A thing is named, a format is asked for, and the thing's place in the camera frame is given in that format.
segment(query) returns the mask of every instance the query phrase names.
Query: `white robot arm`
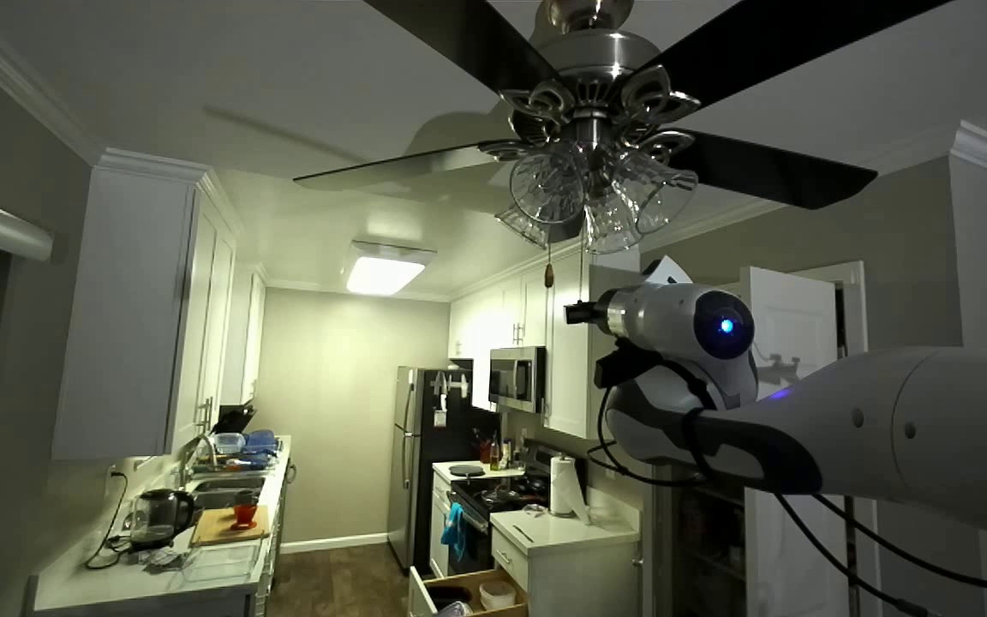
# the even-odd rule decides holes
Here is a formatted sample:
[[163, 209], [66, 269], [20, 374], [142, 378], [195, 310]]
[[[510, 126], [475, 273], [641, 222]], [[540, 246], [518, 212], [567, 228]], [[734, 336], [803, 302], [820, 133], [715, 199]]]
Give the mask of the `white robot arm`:
[[749, 313], [696, 285], [641, 285], [582, 302], [622, 351], [607, 429], [639, 460], [773, 495], [913, 502], [987, 529], [987, 353], [845, 358], [756, 401]]

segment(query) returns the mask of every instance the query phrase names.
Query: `stainless steel refrigerator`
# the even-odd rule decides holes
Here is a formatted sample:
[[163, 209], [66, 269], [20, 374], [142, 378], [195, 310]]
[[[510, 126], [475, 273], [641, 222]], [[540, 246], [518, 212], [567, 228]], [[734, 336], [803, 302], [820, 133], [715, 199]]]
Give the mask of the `stainless steel refrigerator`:
[[427, 572], [433, 464], [475, 460], [498, 414], [471, 407], [471, 367], [402, 367], [390, 432], [387, 545], [402, 568]]

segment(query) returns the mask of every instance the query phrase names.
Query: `ceiling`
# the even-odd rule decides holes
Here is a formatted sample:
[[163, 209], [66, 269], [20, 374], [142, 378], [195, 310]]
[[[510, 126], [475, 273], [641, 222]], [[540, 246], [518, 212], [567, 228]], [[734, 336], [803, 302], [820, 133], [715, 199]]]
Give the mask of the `ceiling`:
[[[490, 5], [540, 31], [537, 0]], [[668, 48], [729, 5], [639, 0], [625, 27]], [[291, 181], [508, 133], [487, 86], [360, 0], [0, 0], [0, 56], [80, 141], [217, 168], [271, 285], [336, 292], [360, 233], [436, 252], [413, 297], [451, 297], [537, 253], [490, 217], [508, 204], [498, 165], [350, 190]], [[954, 0], [686, 126], [895, 172], [945, 153], [961, 121], [987, 126], [987, 0]], [[760, 205], [705, 190], [651, 243]]]

